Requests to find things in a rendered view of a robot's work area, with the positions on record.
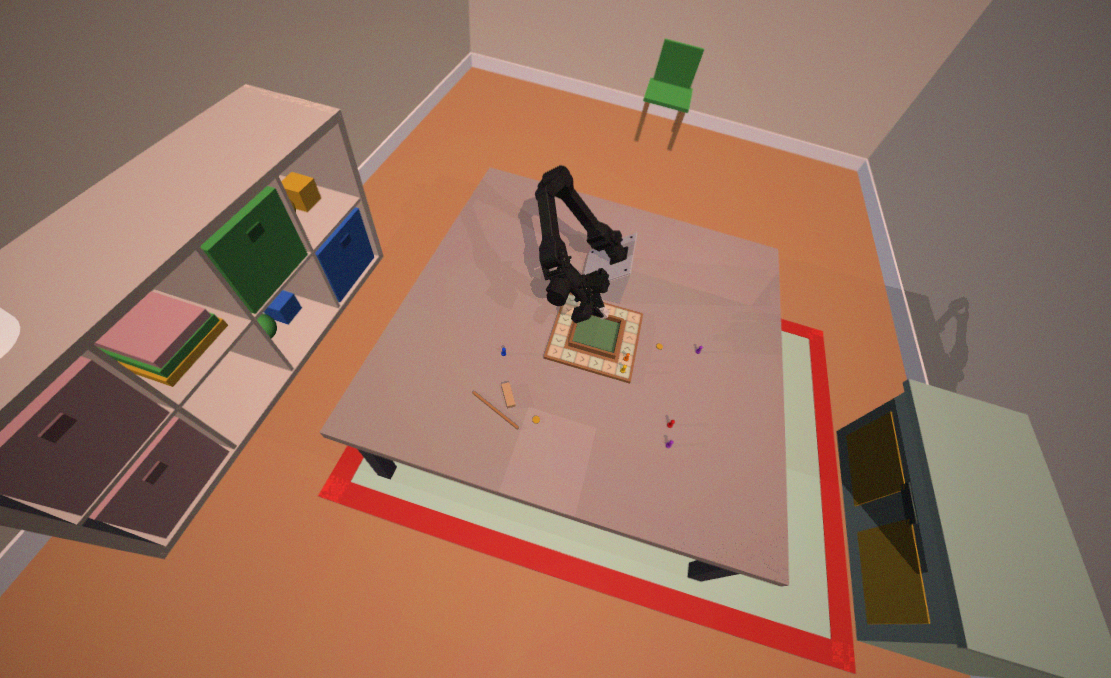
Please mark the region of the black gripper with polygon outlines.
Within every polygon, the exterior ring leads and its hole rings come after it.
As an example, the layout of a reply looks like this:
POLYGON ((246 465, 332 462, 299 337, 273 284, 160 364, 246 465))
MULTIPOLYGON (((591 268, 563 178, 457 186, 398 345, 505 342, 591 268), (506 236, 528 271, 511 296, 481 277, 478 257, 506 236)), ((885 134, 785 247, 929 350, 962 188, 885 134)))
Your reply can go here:
POLYGON ((585 322, 585 320, 590 319, 591 316, 600 318, 604 317, 600 309, 598 309, 605 307, 601 295, 594 293, 594 296, 588 297, 583 285, 581 285, 583 281, 588 281, 588 278, 585 278, 585 275, 580 275, 579 281, 577 281, 575 285, 572 285, 571 288, 571 293, 575 296, 575 302, 581 302, 580 306, 573 309, 573 313, 571 316, 571 319, 575 323, 585 322))

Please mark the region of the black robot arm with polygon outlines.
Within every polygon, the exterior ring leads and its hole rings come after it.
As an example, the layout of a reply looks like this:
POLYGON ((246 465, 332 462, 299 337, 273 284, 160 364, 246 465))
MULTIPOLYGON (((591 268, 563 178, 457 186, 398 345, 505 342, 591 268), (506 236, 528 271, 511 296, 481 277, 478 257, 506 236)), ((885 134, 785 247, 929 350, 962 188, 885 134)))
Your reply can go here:
MULTIPOLYGON (((539 246, 539 260, 541 260, 542 271, 547 285, 547 300, 556 306, 565 303, 572 285, 579 281, 580 273, 574 266, 569 263, 572 257, 568 257, 565 243, 559 235, 557 226, 556 197, 561 197, 563 205, 575 216, 581 226, 588 231, 588 243, 595 250, 605 250, 610 258, 610 265, 621 263, 627 259, 628 246, 622 247, 622 235, 620 230, 612 230, 609 225, 600 222, 590 210, 581 196, 578 195, 573 185, 573 177, 565 169, 565 166, 557 166, 556 169, 543 173, 541 183, 536 190, 539 217, 541 217, 542 241, 539 246), (556 269, 557 267, 557 269, 556 269), (549 269, 556 269, 549 272, 549 269)), ((583 281, 583 288, 588 297, 594 293, 605 293, 608 291, 609 275, 604 269, 598 269, 597 275, 585 275, 588 281, 583 281)))

